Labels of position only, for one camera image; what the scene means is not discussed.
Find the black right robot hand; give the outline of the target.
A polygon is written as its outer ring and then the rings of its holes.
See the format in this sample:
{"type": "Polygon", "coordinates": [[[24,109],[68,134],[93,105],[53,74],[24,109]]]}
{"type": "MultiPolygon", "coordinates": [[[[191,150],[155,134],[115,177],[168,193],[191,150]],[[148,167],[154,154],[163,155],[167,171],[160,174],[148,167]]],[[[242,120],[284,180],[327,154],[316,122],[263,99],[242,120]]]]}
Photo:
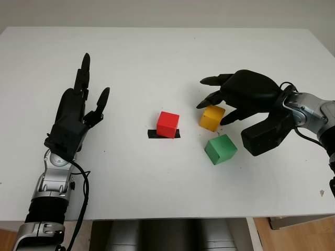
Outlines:
{"type": "Polygon", "coordinates": [[[269,77],[249,70],[206,77],[200,83],[219,86],[220,89],[202,100],[197,109],[215,106],[222,101],[235,108],[222,118],[220,122],[222,126],[244,120],[257,113],[269,113],[282,92],[269,77]]]}

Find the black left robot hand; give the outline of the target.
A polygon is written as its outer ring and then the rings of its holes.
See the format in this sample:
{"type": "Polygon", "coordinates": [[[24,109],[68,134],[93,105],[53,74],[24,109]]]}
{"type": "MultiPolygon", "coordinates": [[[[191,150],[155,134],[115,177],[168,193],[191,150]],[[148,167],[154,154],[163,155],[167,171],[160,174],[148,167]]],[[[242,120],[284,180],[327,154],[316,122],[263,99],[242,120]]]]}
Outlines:
{"type": "Polygon", "coordinates": [[[86,53],[81,68],[77,70],[74,87],[67,89],[62,95],[55,122],[67,118],[70,119],[71,123],[80,122],[88,128],[92,128],[103,120],[103,111],[107,105],[110,92],[109,87],[106,87],[101,93],[96,110],[85,114],[85,103],[88,98],[90,81],[90,62],[90,55],[86,53]]]}

